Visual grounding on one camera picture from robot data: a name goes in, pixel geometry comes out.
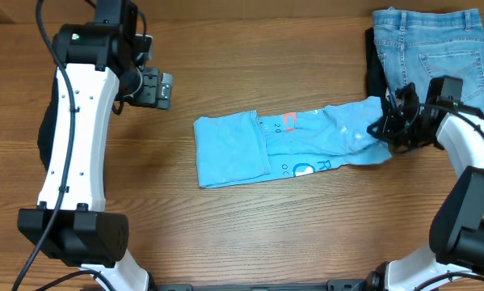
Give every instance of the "blue cloth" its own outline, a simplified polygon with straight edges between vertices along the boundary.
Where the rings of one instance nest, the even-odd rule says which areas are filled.
[[[464,80],[461,100],[484,113],[484,28],[478,10],[448,14],[375,11],[374,42],[389,91],[413,82],[421,102],[432,78]],[[395,98],[391,99],[393,107]]]
[[[199,185],[216,188],[336,169],[380,164],[387,144],[367,134],[382,115],[381,101],[326,106],[259,118],[256,111],[193,124]]]

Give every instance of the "black fabric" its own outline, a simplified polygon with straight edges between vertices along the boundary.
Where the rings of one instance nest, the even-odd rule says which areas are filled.
[[[366,78],[367,96],[380,97],[381,109],[386,113],[391,108],[391,104],[385,97],[387,81],[384,68],[378,58],[377,47],[374,44],[374,29],[372,27],[365,31],[365,55],[368,63]]]
[[[53,148],[53,138],[55,137],[55,125],[57,123],[57,108],[58,108],[58,85],[57,78],[53,78],[53,86],[51,90],[51,101],[49,102],[44,119],[40,124],[39,136],[37,138],[37,146],[39,147],[40,161],[44,165],[46,171],[51,160],[51,151]]]

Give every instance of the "folded shirt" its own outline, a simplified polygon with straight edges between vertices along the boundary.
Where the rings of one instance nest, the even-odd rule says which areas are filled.
[[[367,134],[381,101],[258,117],[256,111],[193,124],[199,185],[217,188],[312,174],[342,165],[382,163],[387,144]]]

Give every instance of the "wooden table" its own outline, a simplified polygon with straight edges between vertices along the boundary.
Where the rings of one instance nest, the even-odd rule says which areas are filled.
[[[261,116],[364,99],[370,18],[157,22],[156,65],[175,76],[172,109],[126,107],[106,154],[107,211],[125,213],[129,249],[159,284],[324,282],[365,277],[427,241],[456,181],[426,148],[378,167],[343,167],[214,190],[198,187],[192,123],[257,109]],[[54,34],[60,25],[47,27]],[[16,228],[44,182],[37,131],[53,61],[34,25],[0,25],[0,290],[32,245]],[[74,271],[39,255],[23,289]],[[93,285],[89,278],[60,290]],[[445,290],[484,290],[463,280]]]

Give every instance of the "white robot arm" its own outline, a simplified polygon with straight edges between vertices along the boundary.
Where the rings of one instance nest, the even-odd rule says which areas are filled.
[[[463,114],[463,116],[479,125],[484,132],[483,119],[469,114]],[[461,118],[447,114],[437,130],[436,138],[448,151],[457,178],[461,177],[468,166],[484,169],[484,140],[477,131]],[[449,272],[472,273],[469,268],[460,265],[438,263],[436,254],[427,242],[405,259],[393,261],[387,265],[385,289],[389,291],[414,290],[423,282]],[[440,280],[425,287],[425,290],[436,289],[450,282],[450,280]]]
[[[38,21],[41,5],[39,0]],[[127,249],[127,217],[105,212],[103,190],[105,142],[114,101],[120,101],[119,110],[123,102],[146,108],[170,106],[173,78],[145,65],[151,58],[153,39],[145,32],[136,35],[137,13],[129,0],[98,0],[94,22],[62,26],[52,47],[45,37],[60,64],[58,90],[53,91],[58,104],[53,107],[57,116],[53,149],[36,209],[20,209],[18,217],[19,231],[40,246],[40,251],[91,273],[107,291],[156,289],[152,276],[136,264]],[[72,118],[74,127],[70,126]],[[63,199],[57,205],[60,193],[64,193]],[[48,221],[54,221],[51,229]],[[36,251],[13,290],[35,255]]]

